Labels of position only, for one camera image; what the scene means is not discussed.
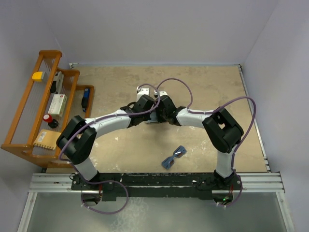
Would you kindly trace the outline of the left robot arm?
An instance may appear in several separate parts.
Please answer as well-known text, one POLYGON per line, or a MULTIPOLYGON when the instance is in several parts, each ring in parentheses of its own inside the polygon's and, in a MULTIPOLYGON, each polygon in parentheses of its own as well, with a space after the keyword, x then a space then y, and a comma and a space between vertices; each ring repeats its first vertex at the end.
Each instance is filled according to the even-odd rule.
POLYGON ((83 177, 84 186, 88 189, 97 188, 99 172, 89 157, 94 141, 112 131, 127 129, 148 120, 159 102, 148 95, 142 95, 138 101, 122 106, 111 114, 85 119, 73 117, 56 141, 59 155, 65 154, 68 157, 83 177))

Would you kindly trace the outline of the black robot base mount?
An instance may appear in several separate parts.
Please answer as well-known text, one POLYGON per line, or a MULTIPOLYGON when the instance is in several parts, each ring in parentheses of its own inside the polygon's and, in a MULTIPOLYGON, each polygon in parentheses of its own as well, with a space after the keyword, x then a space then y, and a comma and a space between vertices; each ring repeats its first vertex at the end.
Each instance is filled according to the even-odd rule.
POLYGON ((79 174, 70 176, 72 189, 95 193, 102 201, 118 197, 198 198, 230 203, 242 190, 239 175, 223 178, 212 173, 97 173, 91 181, 79 174))

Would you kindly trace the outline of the blue sunglasses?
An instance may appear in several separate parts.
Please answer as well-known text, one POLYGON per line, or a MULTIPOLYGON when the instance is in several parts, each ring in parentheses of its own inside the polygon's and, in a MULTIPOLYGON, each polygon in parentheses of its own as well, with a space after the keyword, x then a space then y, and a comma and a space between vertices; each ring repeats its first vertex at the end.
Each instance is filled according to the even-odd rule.
POLYGON ((175 163, 175 158, 181 158, 184 154, 186 154, 186 149, 184 146, 180 145, 178 148, 176 148, 173 152, 172 156, 167 157, 165 160, 162 161, 161 165, 166 170, 169 170, 175 163))

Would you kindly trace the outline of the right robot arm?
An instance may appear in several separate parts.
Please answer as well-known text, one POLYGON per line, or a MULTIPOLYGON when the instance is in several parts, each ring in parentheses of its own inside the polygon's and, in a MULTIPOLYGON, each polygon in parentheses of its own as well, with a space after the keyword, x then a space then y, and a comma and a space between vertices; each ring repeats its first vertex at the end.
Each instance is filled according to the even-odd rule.
POLYGON ((189 110, 184 106, 176 107, 166 92, 161 91, 160 94, 160 103, 155 110, 157 121, 204 129, 217 149, 215 185, 220 189, 226 189, 234 177, 233 152, 244 135, 242 127, 224 107, 205 112, 189 110))

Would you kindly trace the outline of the white printed glasses case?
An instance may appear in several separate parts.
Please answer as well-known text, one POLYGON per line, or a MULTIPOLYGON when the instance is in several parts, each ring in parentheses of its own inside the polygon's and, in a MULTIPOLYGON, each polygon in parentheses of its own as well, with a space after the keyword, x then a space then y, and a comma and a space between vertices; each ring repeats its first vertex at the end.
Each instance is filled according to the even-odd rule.
POLYGON ((158 117, 155 111, 151 112, 149 115, 149 119, 145 121, 145 123, 149 124, 149 123, 158 123, 158 117))

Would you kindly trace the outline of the blue cleaning cloth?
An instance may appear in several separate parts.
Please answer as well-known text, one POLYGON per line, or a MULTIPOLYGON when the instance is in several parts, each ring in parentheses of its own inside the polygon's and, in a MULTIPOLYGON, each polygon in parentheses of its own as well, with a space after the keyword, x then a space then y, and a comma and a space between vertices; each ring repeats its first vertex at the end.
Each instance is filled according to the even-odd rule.
POLYGON ((151 118, 152 121, 157 121, 156 112, 152 112, 152 113, 150 114, 150 118, 151 118))

